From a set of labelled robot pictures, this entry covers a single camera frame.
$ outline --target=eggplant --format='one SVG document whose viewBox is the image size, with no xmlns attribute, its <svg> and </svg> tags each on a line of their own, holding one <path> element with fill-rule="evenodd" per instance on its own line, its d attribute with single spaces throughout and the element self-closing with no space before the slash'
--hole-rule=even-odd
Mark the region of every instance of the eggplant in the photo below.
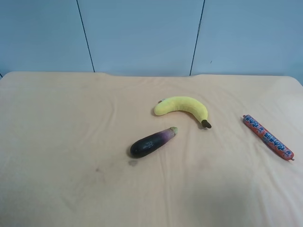
<svg viewBox="0 0 303 227">
<path fill-rule="evenodd" d="M 147 136 L 141 140 L 138 140 L 131 146 L 130 153 L 132 157 L 140 158 L 144 157 L 156 149 L 162 147 L 171 138 L 173 138 L 178 133 L 178 128 L 171 127 L 169 129 L 157 132 L 150 136 Z"/>
</svg>

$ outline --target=light blue wall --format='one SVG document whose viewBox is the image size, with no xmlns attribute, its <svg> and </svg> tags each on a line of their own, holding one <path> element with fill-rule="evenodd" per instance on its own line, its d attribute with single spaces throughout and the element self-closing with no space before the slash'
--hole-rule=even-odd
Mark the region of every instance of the light blue wall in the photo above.
<svg viewBox="0 0 303 227">
<path fill-rule="evenodd" d="M 79 0 L 95 71 L 188 76 L 203 0 Z"/>
<path fill-rule="evenodd" d="M 192 75 L 262 74 L 303 82 L 302 0 L 206 0 Z"/>
<path fill-rule="evenodd" d="M 0 73 L 92 71 L 75 0 L 0 0 Z"/>
<path fill-rule="evenodd" d="M 188 76 L 204 0 L 79 0 L 96 71 Z M 205 0 L 191 75 L 303 84 L 303 0 Z M 76 0 L 0 0 L 0 73 L 93 71 Z"/>
</svg>

